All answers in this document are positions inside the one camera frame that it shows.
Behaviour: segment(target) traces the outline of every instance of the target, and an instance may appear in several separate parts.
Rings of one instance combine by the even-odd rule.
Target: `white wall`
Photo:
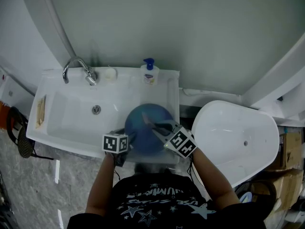
[[[281,109],[284,118],[289,118],[305,111],[305,81],[283,95]]]
[[[52,0],[24,0],[30,16],[56,60],[63,67],[75,56],[61,26]]]
[[[305,32],[305,0],[53,0],[77,55],[180,70],[180,86],[243,94]]]
[[[243,95],[243,104],[260,109],[305,78],[305,33],[277,64]]]
[[[0,66],[31,93],[43,70],[61,68],[23,0],[0,0]]]

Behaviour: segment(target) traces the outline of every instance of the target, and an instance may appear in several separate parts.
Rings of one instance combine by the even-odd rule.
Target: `soap dispenser bottle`
[[[160,69],[155,66],[152,58],[144,59],[146,64],[141,66],[141,77],[142,81],[146,85],[156,85],[158,83],[158,74]]]

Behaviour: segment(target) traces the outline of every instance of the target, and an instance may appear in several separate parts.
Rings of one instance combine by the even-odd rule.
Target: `human arm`
[[[199,148],[193,152],[193,162],[205,189],[217,208],[223,209],[240,203],[228,180]]]
[[[91,188],[86,213],[105,216],[111,196],[114,168],[114,159],[107,153]]]

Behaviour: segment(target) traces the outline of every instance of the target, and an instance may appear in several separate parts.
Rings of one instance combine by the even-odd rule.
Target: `gray wall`
[[[32,94],[43,70],[61,69],[24,0],[0,0],[0,67]]]
[[[55,27],[46,0],[24,0],[24,2],[43,40],[63,67],[71,55]]]
[[[91,65],[180,70],[180,86],[243,94],[305,32],[305,0],[53,0]]]

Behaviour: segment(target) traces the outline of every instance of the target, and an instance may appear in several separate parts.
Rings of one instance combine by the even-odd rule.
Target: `white sink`
[[[85,80],[82,68],[69,69],[65,84],[62,70],[45,71],[31,108],[27,137],[66,151],[103,157],[102,135],[124,128],[135,107],[153,103],[165,107],[179,122],[179,72],[161,70],[157,86],[140,81],[140,69],[117,67],[118,79],[107,82],[106,67],[94,68],[99,75],[96,86]],[[46,95],[45,120],[35,128],[37,100]],[[101,107],[97,115],[95,105]]]

